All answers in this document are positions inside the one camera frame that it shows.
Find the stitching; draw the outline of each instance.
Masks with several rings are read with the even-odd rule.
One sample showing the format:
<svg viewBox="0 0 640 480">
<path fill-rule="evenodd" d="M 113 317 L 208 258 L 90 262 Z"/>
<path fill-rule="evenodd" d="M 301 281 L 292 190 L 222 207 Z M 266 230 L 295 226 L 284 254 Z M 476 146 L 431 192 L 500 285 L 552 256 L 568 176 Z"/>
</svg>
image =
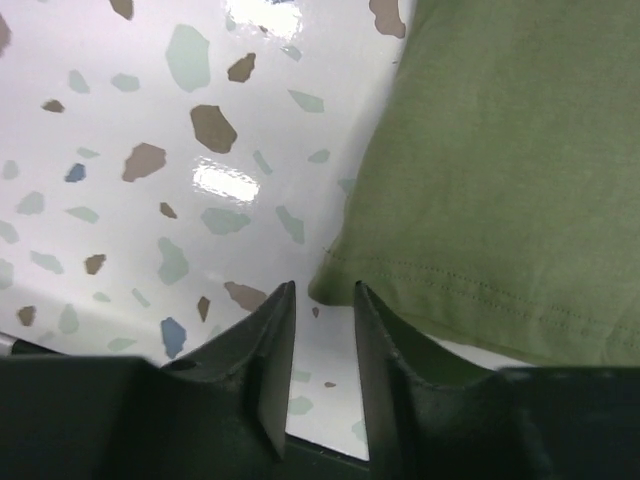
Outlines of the stitching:
<svg viewBox="0 0 640 480">
<path fill-rule="evenodd" d="M 509 297 L 513 300 L 517 300 L 521 303 L 526 303 L 527 305 L 532 305 L 532 306 L 539 306 L 537 303 L 532 302 L 531 300 L 527 300 L 525 298 L 519 297 L 518 295 L 514 295 L 513 293 L 509 293 L 506 292 L 504 290 L 501 290 L 499 288 L 493 287 L 487 283 L 484 282 L 479 282 L 477 280 L 473 280 L 469 277 L 465 277 L 464 275 L 460 275 L 459 273 L 454 273 L 454 272 L 450 272 L 448 270 L 443 270 L 441 268 L 437 268 L 437 267 L 430 267 L 428 265 L 420 265 L 417 263 L 411 263 L 411 262 L 403 262 L 403 261 L 396 261 L 396 260 L 389 260 L 389 259 L 385 259 L 385 258 L 380 258 L 380 257 L 366 257 L 366 258 L 352 258 L 352 259 L 348 259 L 348 258 L 344 258 L 344 257 L 340 257 L 336 254 L 334 254 L 331 251 L 327 251 L 327 254 L 334 260 L 337 260 L 339 262 L 342 263 L 353 263 L 353 262 L 367 262 L 367 261 L 375 261 L 375 262 L 380 262 L 380 263 L 388 263 L 390 265 L 398 265 L 398 266 L 406 266 L 406 267 L 414 267 L 414 268 L 418 268 L 420 270 L 427 270 L 430 272 L 435 272 L 435 273 L 441 273 L 444 275 L 447 275 L 448 277 L 452 277 L 452 278 L 456 278 L 458 280 L 462 280 L 464 282 L 470 283 L 472 285 L 477 285 L 479 287 L 482 288 L 486 288 L 487 290 L 490 290 L 492 292 L 495 293 L 499 293 L 500 295 L 504 295 L 505 297 Z M 416 280 L 416 281 L 422 281 L 421 279 L 412 279 L 411 277 L 407 277 L 407 280 Z M 558 307 L 556 305 L 549 305 L 547 308 L 549 308 L 550 310 L 554 310 L 558 313 L 562 313 L 564 315 L 567 315 L 569 317 L 573 317 L 573 318 L 577 318 L 578 320 L 585 320 L 589 323 L 594 323 L 597 325 L 606 325 L 606 326 L 611 326 L 609 323 L 604 322 L 602 320 L 596 320 L 595 318 L 591 318 L 591 317 L 584 317 L 582 315 L 578 315 L 577 313 L 571 312 L 570 310 L 564 309 L 562 307 Z M 638 331 L 637 329 L 631 328 L 631 327 L 625 327 L 624 325 L 620 325 L 620 326 L 616 326 L 615 328 L 618 328 L 620 330 L 627 330 L 631 333 L 634 334 L 638 334 L 640 333 L 640 331 Z"/>
<path fill-rule="evenodd" d="M 469 293 L 466 293 L 466 292 L 460 292 L 460 291 L 458 291 L 458 290 L 454 290 L 454 289 L 452 289 L 452 288 L 450 288 L 450 287 L 447 287 L 446 285 L 440 285 L 440 284 L 437 284 L 437 283 L 434 283 L 434 282 L 430 282 L 430 281 L 428 281 L 428 280 L 424 280 L 424 279 L 421 279 L 421 278 L 400 277 L 400 276 L 389 275 L 389 274 L 381 273 L 381 272 L 369 272 L 369 273 L 371 273 L 371 274 L 373 274 L 373 275 L 376 275 L 376 276 L 379 276 L 379 277 L 385 277 L 385 278 L 392 278 L 392 279 L 396 279 L 396 280 L 408 280 L 408 281 L 412 281 L 412 282 L 425 283 L 425 284 L 427 284 L 427 285 L 430 285 L 430 286 L 433 286 L 433 287 L 436 287 L 436 288 L 440 288 L 440 289 L 446 290 L 446 291 L 448 291 L 448 292 L 454 293 L 454 294 L 456 294 L 456 295 L 460 295 L 460 296 L 462 296 L 462 297 L 468 297 L 468 298 L 471 298 L 472 300 L 475 300 L 476 302 L 480 302 L 480 303 L 484 303 L 484 304 L 486 304 L 486 305 L 489 305 L 490 307 L 493 307 L 493 308 L 495 308 L 496 310 L 504 310 L 505 312 L 509 312 L 509 313 L 511 313 L 511 314 L 514 314 L 514 315 L 516 315 L 516 316 L 518 316 L 518 317 L 521 317 L 521 318 L 524 318 L 524 319 L 526 319 L 526 320 L 540 321 L 540 322 L 542 322 L 542 323 L 547 323 L 547 324 L 549 324 L 549 325 L 555 326 L 555 327 L 560 328 L 560 329 L 562 329 L 562 330 L 566 330 L 567 332 L 570 332 L 570 333 L 576 333 L 576 334 L 579 334 L 579 335 L 581 335 L 581 336 L 583 336 L 583 337 L 593 338 L 593 337 L 589 334 L 589 332 L 586 332 L 586 331 L 585 331 L 585 329 L 584 329 L 584 328 L 582 328 L 582 329 L 580 329 L 580 330 L 576 330 L 576 329 L 573 329 L 573 328 L 569 327 L 568 325 L 566 325 L 566 324 L 564 324 L 564 323 L 558 323 L 558 322 L 555 322 L 555 321 L 553 321 L 553 320 L 551 320 L 551 319 L 549 319 L 548 317 L 545 317 L 545 316 L 541 316 L 541 317 L 539 317 L 539 318 L 534 318 L 534 317 L 532 317 L 532 316 L 526 315 L 526 314 L 524 314 L 524 313 L 522 313 L 522 312 L 519 312 L 519 311 L 517 311 L 517 310 L 513 310 L 513 309 L 511 309 L 511 308 L 505 307 L 505 306 L 500 305 L 500 304 L 497 304 L 497 303 L 493 303 L 493 302 L 491 302 L 491 301 L 485 300 L 485 299 L 480 298 L 480 297 L 477 297 L 477 296 L 475 296 L 475 295 L 472 295 L 472 294 L 469 294 Z M 639 346 L 639 345 L 637 345 L 637 344 L 635 344 L 635 343 L 631 343 L 631 342 L 625 342 L 625 341 L 623 341 L 623 340 L 607 339 L 607 343 L 613 343 L 613 344 L 618 344 L 618 345 L 624 345 L 624 346 L 626 346 L 626 347 L 631 347 L 631 348 L 633 348 L 634 350 L 640 350 L 640 346 Z"/>
</svg>

